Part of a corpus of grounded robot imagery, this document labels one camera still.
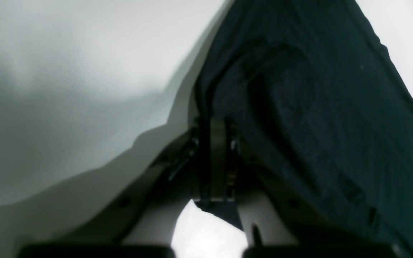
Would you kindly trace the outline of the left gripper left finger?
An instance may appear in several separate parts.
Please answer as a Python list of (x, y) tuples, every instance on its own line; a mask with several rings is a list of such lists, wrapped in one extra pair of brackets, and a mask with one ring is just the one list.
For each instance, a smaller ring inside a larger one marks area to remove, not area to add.
[(147, 170), (62, 243), (170, 245), (190, 201), (228, 201), (228, 124), (200, 121), (167, 145)]

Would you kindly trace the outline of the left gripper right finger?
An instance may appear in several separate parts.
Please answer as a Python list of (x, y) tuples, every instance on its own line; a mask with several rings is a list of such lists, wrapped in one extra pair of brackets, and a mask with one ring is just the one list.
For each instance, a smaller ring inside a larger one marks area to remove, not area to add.
[(259, 160), (228, 123), (228, 199), (251, 248), (334, 245), (336, 227)]

